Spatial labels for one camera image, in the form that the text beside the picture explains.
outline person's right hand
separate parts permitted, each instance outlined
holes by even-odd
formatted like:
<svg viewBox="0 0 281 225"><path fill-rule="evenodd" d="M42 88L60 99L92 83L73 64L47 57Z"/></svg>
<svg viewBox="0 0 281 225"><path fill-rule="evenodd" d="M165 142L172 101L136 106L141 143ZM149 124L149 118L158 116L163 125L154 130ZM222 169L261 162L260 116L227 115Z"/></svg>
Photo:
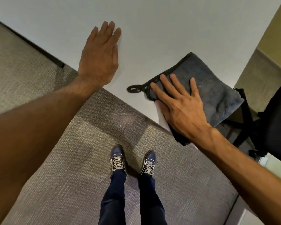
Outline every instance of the person's right hand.
<svg viewBox="0 0 281 225"><path fill-rule="evenodd" d="M94 91L110 83L118 66L117 42L121 29L113 34L115 24L104 22L100 31L94 27L86 41L79 62L79 77Z"/></svg>
<svg viewBox="0 0 281 225"><path fill-rule="evenodd" d="M191 95L189 95L175 74L171 74L170 78L173 84L168 81L165 75L160 76L163 86L173 98L163 92L157 84L151 83L152 90L160 99L156 102L166 121L177 132L182 133L191 141L195 141L203 131L211 128L206 121L196 81L194 78L190 80Z"/></svg>

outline shoe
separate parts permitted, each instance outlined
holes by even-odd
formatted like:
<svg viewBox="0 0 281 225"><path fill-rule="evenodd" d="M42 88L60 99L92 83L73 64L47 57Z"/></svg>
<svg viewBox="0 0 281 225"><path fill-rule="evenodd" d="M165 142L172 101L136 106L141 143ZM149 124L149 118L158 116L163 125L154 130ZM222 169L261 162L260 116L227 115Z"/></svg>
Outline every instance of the shoe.
<svg viewBox="0 0 281 225"><path fill-rule="evenodd" d="M143 160L143 169L140 174L141 175L149 174L152 176L155 165L156 165L156 154L153 150L148 151Z"/></svg>
<svg viewBox="0 0 281 225"><path fill-rule="evenodd" d="M113 146L111 153L110 153L110 163L111 163L111 170L116 171L123 169L125 170L125 157L124 157L124 150L121 145Z"/></svg>

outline navy blue pants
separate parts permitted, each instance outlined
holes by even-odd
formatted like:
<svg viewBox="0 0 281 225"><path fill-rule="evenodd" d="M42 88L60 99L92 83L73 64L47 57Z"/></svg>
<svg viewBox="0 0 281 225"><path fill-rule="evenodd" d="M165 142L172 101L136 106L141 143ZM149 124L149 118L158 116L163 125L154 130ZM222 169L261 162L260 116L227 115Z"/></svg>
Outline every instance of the navy blue pants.
<svg viewBox="0 0 281 225"><path fill-rule="evenodd" d="M127 174L116 170L110 177L111 183L102 201L99 225L122 225L125 222L124 183ZM140 189L141 224L167 224L165 210L155 191L155 180L149 174L138 178Z"/></svg>

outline person's left arm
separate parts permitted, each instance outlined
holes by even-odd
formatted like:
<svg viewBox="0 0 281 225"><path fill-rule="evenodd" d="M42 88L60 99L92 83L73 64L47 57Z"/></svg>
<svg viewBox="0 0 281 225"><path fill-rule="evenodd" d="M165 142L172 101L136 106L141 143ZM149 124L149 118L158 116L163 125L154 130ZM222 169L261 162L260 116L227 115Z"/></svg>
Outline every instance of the person's left arm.
<svg viewBox="0 0 281 225"><path fill-rule="evenodd" d="M95 27L79 63L79 76L68 86L0 114L0 223L23 185L41 166L64 130L118 68L121 29L114 22Z"/></svg>

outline chair seat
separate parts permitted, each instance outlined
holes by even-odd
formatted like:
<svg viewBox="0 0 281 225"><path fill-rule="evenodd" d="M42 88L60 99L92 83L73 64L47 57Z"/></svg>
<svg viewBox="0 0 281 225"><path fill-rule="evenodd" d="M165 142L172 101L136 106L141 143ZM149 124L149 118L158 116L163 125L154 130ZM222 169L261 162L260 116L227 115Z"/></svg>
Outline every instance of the chair seat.
<svg viewBox="0 0 281 225"><path fill-rule="evenodd" d="M262 114L259 138L260 150L268 151L281 160L281 87Z"/></svg>

